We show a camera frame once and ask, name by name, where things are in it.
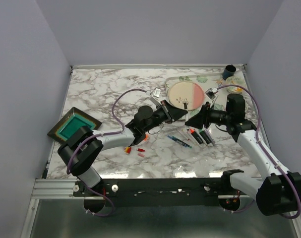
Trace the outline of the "orange cap black highlighter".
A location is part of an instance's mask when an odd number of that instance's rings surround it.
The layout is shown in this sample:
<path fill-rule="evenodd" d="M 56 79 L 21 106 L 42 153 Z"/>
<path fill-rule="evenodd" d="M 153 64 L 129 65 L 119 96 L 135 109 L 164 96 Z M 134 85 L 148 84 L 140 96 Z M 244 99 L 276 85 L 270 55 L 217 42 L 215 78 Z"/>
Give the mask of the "orange cap black highlighter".
<path fill-rule="evenodd" d="M 197 141 L 199 145 L 203 144 L 203 140 L 200 135 L 192 128 L 189 129 L 191 136 Z"/>

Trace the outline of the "green cap black highlighter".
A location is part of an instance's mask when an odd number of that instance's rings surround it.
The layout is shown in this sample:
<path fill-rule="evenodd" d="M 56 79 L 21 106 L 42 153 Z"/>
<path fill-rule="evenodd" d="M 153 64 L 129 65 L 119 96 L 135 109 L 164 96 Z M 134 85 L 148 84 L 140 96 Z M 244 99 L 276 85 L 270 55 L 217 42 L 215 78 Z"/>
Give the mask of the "green cap black highlighter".
<path fill-rule="evenodd" d="M 206 142 L 206 144 L 212 144 L 209 137 L 207 136 L 207 134 L 205 133 L 204 130 L 200 131 L 200 136 L 203 138 L 203 140 Z"/>

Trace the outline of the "black cap white marker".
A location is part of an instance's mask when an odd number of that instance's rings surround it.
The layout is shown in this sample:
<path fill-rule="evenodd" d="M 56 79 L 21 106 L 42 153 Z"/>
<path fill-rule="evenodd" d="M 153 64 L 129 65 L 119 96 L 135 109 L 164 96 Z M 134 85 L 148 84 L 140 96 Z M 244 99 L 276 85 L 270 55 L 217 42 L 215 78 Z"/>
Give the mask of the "black cap white marker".
<path fill-rule="evenodd" d="M 188 102 L 184 102 L 184 103 L 183 103 L 183 106 L 184 106 L 184 109 L 185 109 L 185 110 L 188 110 Z"/>

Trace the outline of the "red cap white marker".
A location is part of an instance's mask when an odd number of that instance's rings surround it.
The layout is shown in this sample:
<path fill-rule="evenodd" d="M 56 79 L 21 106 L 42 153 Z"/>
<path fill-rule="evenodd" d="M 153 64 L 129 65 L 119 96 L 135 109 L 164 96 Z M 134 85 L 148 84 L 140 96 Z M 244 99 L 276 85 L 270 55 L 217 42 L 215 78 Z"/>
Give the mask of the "red cap white marker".
<path fill-rule="evenodd" d="M 189 137 L 187 136 L 186 133 L 184 133 L 182 130 L 178 129 L 177 130 L 179 134 L 181 134 L 187 141 L 190 141 Z"/>

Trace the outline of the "blue ballpoint pen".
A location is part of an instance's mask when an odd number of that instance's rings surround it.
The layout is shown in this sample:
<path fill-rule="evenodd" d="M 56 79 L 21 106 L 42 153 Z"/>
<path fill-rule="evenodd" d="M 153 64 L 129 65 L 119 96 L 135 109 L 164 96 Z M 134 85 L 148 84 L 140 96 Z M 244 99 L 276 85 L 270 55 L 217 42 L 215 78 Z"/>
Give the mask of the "blue ballpoint pen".
<path fill-rule="evenodd" d="M 168 135 L 167 137 L 168 137 L 169 139 L 175 141 L 176 143 L 178 143 L 178 144 L 180 144 L 180 145 L 183 145 L 183 142 L 182 142 L 181 140 L 177 139 L 176 137 L 170 136 L 170 135 Z"/>

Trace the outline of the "purple pen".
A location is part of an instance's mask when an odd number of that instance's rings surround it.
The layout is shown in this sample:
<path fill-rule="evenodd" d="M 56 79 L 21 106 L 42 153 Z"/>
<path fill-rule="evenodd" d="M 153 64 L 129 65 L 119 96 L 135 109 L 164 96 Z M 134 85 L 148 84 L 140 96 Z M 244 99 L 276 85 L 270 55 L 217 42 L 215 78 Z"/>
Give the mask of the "purple pen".
<path fill-rule="evenodd" d="M 209 132 L 208 129 L 205 129 L 205 133 L 206 133 L 207 136 L 209 137 L 209 139 L 210 139 L 212 145 L 213 145 L 213 146 L 216 146 L 216 143 L 215 143 L 215 141 L 213 140 L 212 135 L 210 134 L 210 132 Z"/>

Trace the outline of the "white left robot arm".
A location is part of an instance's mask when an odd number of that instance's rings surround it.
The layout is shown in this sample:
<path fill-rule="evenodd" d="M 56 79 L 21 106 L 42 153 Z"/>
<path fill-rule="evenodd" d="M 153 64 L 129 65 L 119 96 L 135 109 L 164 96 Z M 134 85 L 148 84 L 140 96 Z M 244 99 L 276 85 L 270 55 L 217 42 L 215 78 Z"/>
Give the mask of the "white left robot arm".
<path fill-rule="evenodd" d="M 142 106 L 123 129 L 79 128 L 59 147 L 58 154 L 67 165 L 67 173 L 79 178 L 85 184 L 85 191 L 95 196 L 101 192 L 102 178 L 92 164 L 100 152 L 137 145 L 145 139 L 148 131 L 163 123 L 173 123 L 186 114 L 186 110 L 174 107 L 166 100 L 161 101 L 155 111 L 150 106 Z"/>

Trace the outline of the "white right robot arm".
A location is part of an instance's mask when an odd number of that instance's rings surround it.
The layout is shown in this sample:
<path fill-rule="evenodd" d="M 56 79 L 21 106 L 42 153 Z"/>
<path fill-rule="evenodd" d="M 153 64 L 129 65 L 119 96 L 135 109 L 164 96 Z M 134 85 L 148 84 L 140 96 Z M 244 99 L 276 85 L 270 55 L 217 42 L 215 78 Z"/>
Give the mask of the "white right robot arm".
<path fill-rule="evenodd" d="M 197 129 L 211 124 L 224 125 L 256 165 L 262 180 L 253 179 L 240 170 L 226 171 L 220 190 L 231 194 L 239 190 L 252 198 L 265 216 L 280 214 L 295 219 L 301 213 L 301 175 L 280 164 L 259 137 L 259 129 L 245 118 L 245 100 L 240 94 L 229 94 L 225 111 L 215 110 L 206 103 L 199 113 L 185 123 Z"/>

